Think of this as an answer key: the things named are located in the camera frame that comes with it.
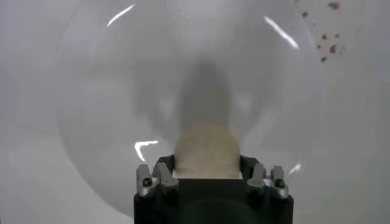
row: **metal clamp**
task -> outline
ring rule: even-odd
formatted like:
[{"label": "metal clamp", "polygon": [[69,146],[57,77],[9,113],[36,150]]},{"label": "metal clamp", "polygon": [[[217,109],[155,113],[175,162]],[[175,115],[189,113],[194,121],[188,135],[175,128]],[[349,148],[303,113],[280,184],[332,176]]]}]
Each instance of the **metal clamp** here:
[{"label": "metal clamp", "polygon": [[140,165],[136,170],[137,192],[141,197],[151,197],[155,195],[158,179],[153,177],[146,164]]},{"label": "metal clamp", "polygon": [[160,179],[162,193],[165,195],[178,193],[179,181],[172,177],[165,163],[157,163],[154,167],[154,176]]},{"label": "metal clamp", "polygon": [[264,178],[266,176],[266,169],[261,163],[257,163],[253,168],[252,178],[246,181],[247,190],[250,194],[255,194],[257,196],[263,196],[264,194]]},{"label": "metal clamp", "polygon": [[275,198],[288,198],[288,186],[284,181],[285,173],[281,166],[271,169],[271,191]]}]

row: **screw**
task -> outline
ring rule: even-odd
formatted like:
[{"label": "screw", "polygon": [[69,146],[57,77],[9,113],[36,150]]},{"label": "screw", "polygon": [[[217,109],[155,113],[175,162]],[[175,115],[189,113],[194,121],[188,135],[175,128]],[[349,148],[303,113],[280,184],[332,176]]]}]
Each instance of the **screw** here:
[{"label": "screw", "polygon": [[275,180],[275,187],[277,188],[284,188],[285,187],[285,181],[282,179],[276,179]]},{"label": "screw", "polygon": [[145,178],[143,181],[142,181],[142,185],[144,187],[150,187],[151,185],[153,184],[153,181],[150,177],[147,177]]}]

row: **metal bracket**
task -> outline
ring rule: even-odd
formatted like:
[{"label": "metal bracket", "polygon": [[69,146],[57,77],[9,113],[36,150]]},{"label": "metal bracket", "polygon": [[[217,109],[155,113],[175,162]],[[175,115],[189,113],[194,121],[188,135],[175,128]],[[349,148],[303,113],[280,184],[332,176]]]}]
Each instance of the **metal bracket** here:
[{"label": "metal bracket", "polygon": [[288,186],[284,181],[285,173],[281,166],[271,169],[271,189],[275,198],[288,198]]},{"label": "metal bracket", "polygon": [[165,195],[171,193],[178,193],[179,181],[172,177],[172,173],[169,171],[166,163],[157,163],[154,167],[153,174],[160,179],[162,193]]},{"label": "metal bracket", "polygon": [[165,163],[169,172],[172,174],[173,170],[175,169],[175,156],[170,155],[170,156],[160,157],[157,163]]},{"label": "metal bracket", "polygon": [[256,194],[257,196],[263,196],[264,194],[264,178],[266,177],[266,169],[261,163],[257,163],[253,168],[252,178],[247,180],[247,190],[250,194]]},{"label": "metal bracket", "polygon": [[141,197],[151,197],[155,195],[155,188],[158,179],[153,177],[146,164],[140,165],[136,170],[136,188]]},{"label": "metal bracket", "polygon": [[247,181],[252,178],[254,168],[259,162],[256,158],[241,156],[239,163],[241,175],[243,176],[244,181]]}]

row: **white background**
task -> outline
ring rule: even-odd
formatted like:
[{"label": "white background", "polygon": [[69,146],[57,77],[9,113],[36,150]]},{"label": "white background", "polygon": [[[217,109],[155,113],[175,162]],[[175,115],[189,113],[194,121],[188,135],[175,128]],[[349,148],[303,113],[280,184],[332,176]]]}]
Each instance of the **white background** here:
[{"label": "white background", "polygon": [[[323,155],[308,162],[302,191],[293,195],[304,198],[296,207],[295,220],[388,223],[390,4],[365,1],[339,16],[342,25],[334,28],[317,8],[322,3],[302,2],[299,9],[317,12],[311,14],[323,27],[318,29],[346,30],[350,44],[346,62],[334,61],[327,68],[322,148],[317,152]],[[2,223],[133,222],[80,178],[58,136],[54,66],[77,4],[76,0],[0,2]],[[312,187],[318,183],[320,190]]]}]

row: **transparent plastic dome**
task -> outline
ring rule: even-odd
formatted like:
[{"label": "transparent plastic dome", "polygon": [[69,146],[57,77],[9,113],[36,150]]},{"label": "transparent plastic dome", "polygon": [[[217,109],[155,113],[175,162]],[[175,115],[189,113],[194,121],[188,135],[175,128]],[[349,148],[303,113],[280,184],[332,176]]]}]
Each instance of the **transparent plastic dome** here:
[{"label": "transparent plastic dome", "polygon": [[284,0],[86,0],[61,46],[57,123],[80,176],[133,216],[139,164],[183,129],[228,127],[290,189],[316,147],[324,67]]}]

